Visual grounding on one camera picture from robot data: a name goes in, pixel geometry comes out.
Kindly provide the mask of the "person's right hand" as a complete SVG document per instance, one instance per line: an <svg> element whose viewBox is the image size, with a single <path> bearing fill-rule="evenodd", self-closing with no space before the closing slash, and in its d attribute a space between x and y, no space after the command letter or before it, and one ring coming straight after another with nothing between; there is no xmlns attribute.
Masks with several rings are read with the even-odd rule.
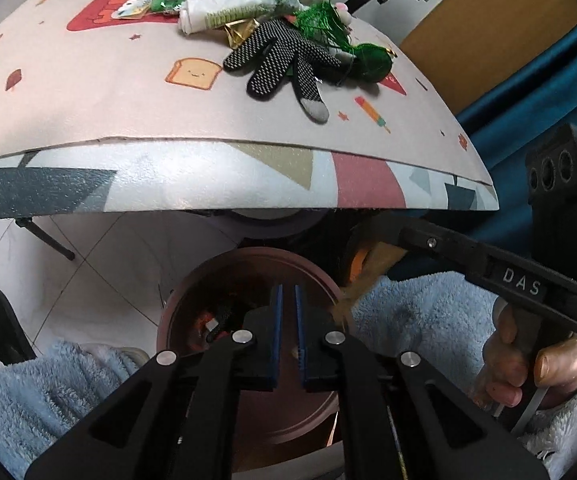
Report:
<svg viewBox="0 0 577 480"><path fill-rule="evenodd" d="M513 408L523 397L521 387L528 379L546 388L543 408L556 408L577 393L577 336L540 350L530 363L515 344L513 307L502 298L495 300L493 324L494 332L482 349L482 370L469 395L478 406L499 403Z"/></svg>

